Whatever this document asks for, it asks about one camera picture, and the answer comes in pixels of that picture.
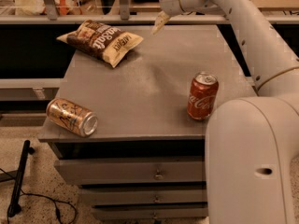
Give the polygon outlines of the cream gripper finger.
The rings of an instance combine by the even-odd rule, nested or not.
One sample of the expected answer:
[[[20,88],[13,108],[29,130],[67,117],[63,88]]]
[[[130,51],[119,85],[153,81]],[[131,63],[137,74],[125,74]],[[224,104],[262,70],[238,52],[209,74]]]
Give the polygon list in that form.
[[[161,11],[152,27],[151,33],[156,35],[170,20],[170,16],[166,14],[164,11]]]

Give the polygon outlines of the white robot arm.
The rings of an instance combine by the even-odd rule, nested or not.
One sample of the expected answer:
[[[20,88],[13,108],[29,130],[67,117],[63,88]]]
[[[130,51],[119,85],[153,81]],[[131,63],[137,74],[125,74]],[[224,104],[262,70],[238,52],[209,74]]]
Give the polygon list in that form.
[[[295,224],[290,168],[299,154],[298,57],[251,0],[159,0],[169,16],[217,6],[257,94],[220,105],[206,126],[209,224]]]

